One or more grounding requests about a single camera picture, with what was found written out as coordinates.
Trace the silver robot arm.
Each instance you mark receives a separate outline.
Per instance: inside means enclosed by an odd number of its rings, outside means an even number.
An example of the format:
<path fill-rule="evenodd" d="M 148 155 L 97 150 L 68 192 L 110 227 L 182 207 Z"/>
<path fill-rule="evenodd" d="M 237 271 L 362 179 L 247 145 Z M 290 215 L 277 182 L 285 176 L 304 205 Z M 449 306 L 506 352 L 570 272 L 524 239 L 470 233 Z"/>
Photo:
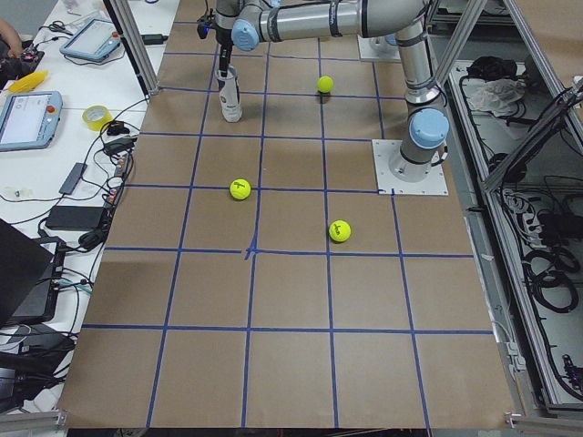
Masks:
<path fill-rule="evenodd" d="M 320 38 L 332 42 L 344 36 L 357 36 L 371 49 L 391 47 L 400 57 L 408 116 L 403 118 L 402 144 L 386 159 L 376 161 L 373 145 L 323 139 L 323 162 L 336 169 L 355 164 L 360 168 L 386 168 L 393 165 L 398 176 L 412 171 L 428 171 L 435 164 L 435 153 L 443 148 L 449 121 L 438 108 L 441 100 L 432 73 L 424 12 L 426 1 L 305 1 L 282 5 L 278 1 L 219 1 L 209 10 L 201 33 L 214 29 L 220 46 L 216 71 L 220 104 L 229 122 L 240 120 L 242 110 L 238 78 L 230 63 L 231 51 L 250 52 L 262 43 L 287 44 L 290 41 Z"/>

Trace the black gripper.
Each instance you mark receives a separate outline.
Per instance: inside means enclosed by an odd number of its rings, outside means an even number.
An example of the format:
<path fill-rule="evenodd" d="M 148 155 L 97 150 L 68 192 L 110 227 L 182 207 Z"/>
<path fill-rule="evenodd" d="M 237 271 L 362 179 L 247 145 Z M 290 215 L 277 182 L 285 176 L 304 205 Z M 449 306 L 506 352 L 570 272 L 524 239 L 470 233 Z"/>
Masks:
<path fill-rule="evenodd" d="M 220 45 L 219 74 L 221 76 L 227 76 L 229 74 L 231 53 L 233 48 L 230 31 L 218 31 L 217 42 Z"/>

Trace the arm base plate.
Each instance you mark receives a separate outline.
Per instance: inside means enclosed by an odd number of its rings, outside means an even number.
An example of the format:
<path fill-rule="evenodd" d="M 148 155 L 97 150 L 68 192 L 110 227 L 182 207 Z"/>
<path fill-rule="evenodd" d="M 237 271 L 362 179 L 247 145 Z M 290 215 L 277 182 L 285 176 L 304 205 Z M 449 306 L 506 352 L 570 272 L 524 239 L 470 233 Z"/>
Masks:
<path fill-rule="evenodd" d="M 377 192 L 381 195 L 448 196 L 441 164 L 433 167 L 435 152 L 426 164 L 412 164 L 401 155 L 401 140 L 373 139 L 373 162 Z"/>
<path fill-rule="evenodd" d="M 364 38 L 358 36 L 360 59 L 365 62 L 400 63 L 401 57 L 394 34 Z"/>

